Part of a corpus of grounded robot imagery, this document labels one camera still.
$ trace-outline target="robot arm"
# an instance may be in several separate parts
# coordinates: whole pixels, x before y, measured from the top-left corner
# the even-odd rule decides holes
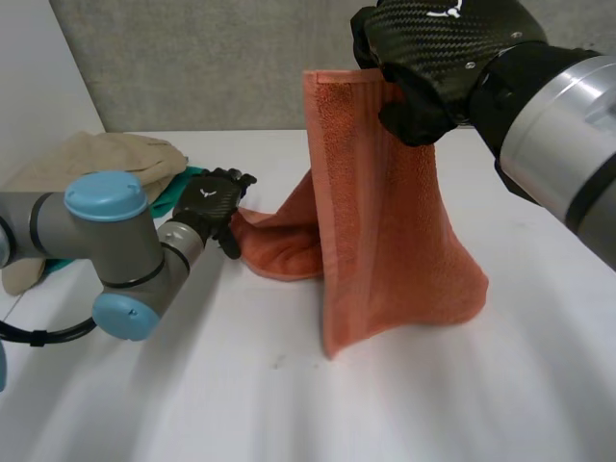
[[[380,0],[351,28],[357,62],[406,95],[379,115],[390,132],[473,125],[505,186],[616,270],[616,58],[549,46],[517,0]]]
[[[84,176],[64,194],[1,192],[0,268],[20,258],[90,259],[104,288],[94,322],[119,339],[144,340],[209,239],[240,257],[228,224],[255,182],[234,169],[204,170],[158,231],[139,179],[126,172]]]

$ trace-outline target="blue joint cap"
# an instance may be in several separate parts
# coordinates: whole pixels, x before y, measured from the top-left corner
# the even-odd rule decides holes
[[[147,339],[161,320],[145,303],[120,294],[99,295],[92,318],[109,335],[135,342]]]
[[[7,386],[7,353],[0,342],[0,392]]]
[[[123,221],[147,208],[139,178],[126,171],[99,171],[73,181],[64,205],[75,217],[88,221]]]

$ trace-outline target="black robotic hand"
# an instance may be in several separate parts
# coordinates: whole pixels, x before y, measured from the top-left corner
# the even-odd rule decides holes
[[[203,170],[184,189],[173,210],[172,220],[189,225],[199,234],[204,245],[208,239],[218,241],[229,258],[238,259],[242,252],[229,223],[246,190],[256,182],[254,176],[242,174],[234,168]]]
[[[379,67],[406,101],[382,108],[385,128],[411,146],[469,121],[469,95],[484,67],[520,43],[547,42],[517,0],[379,0],[351,19],[362,68]]]

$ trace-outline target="silver robot arm segment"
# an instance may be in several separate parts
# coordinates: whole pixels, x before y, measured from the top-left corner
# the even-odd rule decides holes
[[[616,58],[520,45],[488,65],[470,101],[510,191],[616,270]]]

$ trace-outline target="beige cloth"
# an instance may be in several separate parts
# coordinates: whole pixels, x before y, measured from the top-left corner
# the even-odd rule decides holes
[[[3,191],[61,193],[77,178],[102,170],[125,170],[143,184],[150,203],[173,177],[186,169],[187,159],[168,141],[139,135],[80,132],[50,155],[33,161],[16,174]],[[44,259],[25,259],[2,270],[2,284],[19,295],[39,282]]]

